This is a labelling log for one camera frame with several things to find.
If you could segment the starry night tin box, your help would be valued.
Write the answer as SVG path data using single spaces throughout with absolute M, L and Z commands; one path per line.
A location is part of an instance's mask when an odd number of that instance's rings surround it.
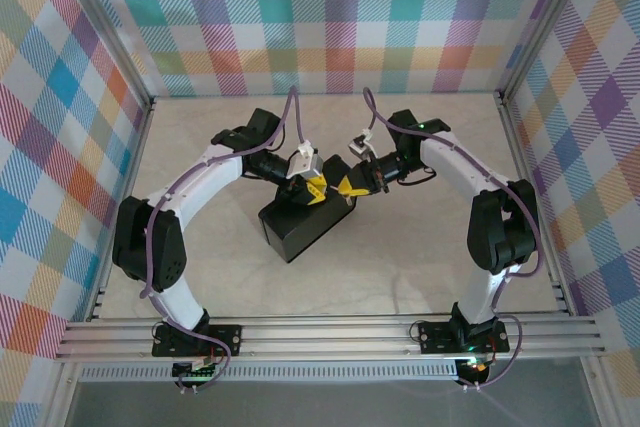
M 328 185 L 338 186 L 350 166 L 335 154 L 324 164 Z M 326 194 L 324 202 L 299 205 L 287 199 L 277 199 L 258 213 L 267 243 L 287 263 L 293 261 L 319 238 L 341 222 L 356 207 L 356 201 L 346 202 L 337 192 Z

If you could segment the aluminium floor frame bar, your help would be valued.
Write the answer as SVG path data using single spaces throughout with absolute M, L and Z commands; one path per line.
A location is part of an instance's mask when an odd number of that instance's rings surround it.
M 150 103 L 146 106 L 146 110 L 144 111 L 144 114 L 142 116 L 139 135 L 134 145 L 135 149 L 133 150 L 129 166 L 124 177 L 121 199 L 129 196 L 135 185 L 139 166 L 143 157 L 143 152 L 153 121 L 156 104 L 157 98 L 152 97 Z M 113 223 L 109 227 L 108 231 L 108 243 L 106 245 L 104 255 L 102 256 L 101 263 L 96 270 L 96 276 L 92 283 L 92 288 L 88 297 L 88 303 L 82 319 L 83 322 L 92 322 L 93 320 L 100 317 L 102 298 L 104 297 L 104 294 L 106 292 L 109 276 L 112 270 L 112 251 L 115 240 L 117 212 L 118 209 L 115 209 Z
M 545 254 L 545 268 L 547 276 L 551 281 L 552 291 L 556 297 L 558 309 L 567 315 L 574 316 L 576 314 L 574 303 L 565 286 L 564 274 L 560 267 L 553 238 L 550 235 L 550 230 L 546 223 L 542 199 L 535 184 L 533 171 L 527 163 L 525 150 L 517 132 L 515 121 L 504 95 L 500 91 L 495 91 L 493 95 L 516 170 L 520 177 L 525 177 L 531 182 L 536 193 L 541 244 Z

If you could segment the aluminium mounting rail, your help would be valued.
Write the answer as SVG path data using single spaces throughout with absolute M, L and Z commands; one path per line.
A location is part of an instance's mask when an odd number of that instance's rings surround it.
M 416 341 L 420 322 L 445 322 L 441 315 L 227 317 L 215 325 L 240 325 L 242 340 L 235 360 L 342 361 L 465 359 L 468 354 L 422 354 Z M 599 356 L 606 353 L 594 319 L 559 312 L 519 313 L 502 318 L 509 340 L 506 359 Z M 152 329 L 158 319 L 103 319 L 67 326 L 59 361 L 108 362 L 203 357 L 153 357 Z

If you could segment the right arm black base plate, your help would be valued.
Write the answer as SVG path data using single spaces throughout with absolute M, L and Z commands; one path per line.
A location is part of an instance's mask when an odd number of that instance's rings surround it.
M 508 353 L 510 345 L 503 322 L 492 320 L 470 327 L 453 322 L 420 322 L 418 340 L 422 354 Z

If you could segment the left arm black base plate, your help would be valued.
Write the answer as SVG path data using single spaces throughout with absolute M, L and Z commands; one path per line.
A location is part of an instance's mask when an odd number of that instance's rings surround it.
M 210 337 L 224 343 L 232 356 L 238 356 L 242 340 L 242 327 L 240 325 L 207 325 L 199 330 L 201 336 Z M 210 340 L 196 337 L 170 326 L 167 323 L 158 323 L 152 329 L 153 345 L 151 355 L 153 357 L 205 357 L 214 354 L 223 356 L 226 351 L 223 346 Z

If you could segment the aluminium frame post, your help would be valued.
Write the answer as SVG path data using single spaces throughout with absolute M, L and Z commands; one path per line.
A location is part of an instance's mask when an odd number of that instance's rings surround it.
M 495 97 L 500 105 L 507 106 L 514 97 L 567 2 L 536 0 L 498 83 Z
M 58 362 L 54 365 L 38 427 L 65 427 L 81 371 L 80 362 Z
M 615 408 L 599 358 L 582 357 L 581 364 L 600 426 L 617 427 Z
M 136 69 L 133 60 L 129 56 L 124 44 L 120 40 L 116 29 L 111 22 L 107 12 L 100 0 L 78 0 L 85 15 L 92 26 L 104 42 L 107 50 L 111 54 L 115 65 L 121 71 L 123 78 L 132 88 L 135 96 L 142 105 L 150 110 L 154 104 L 154 97 L 150 94 L 143 82 L 141 75 Z

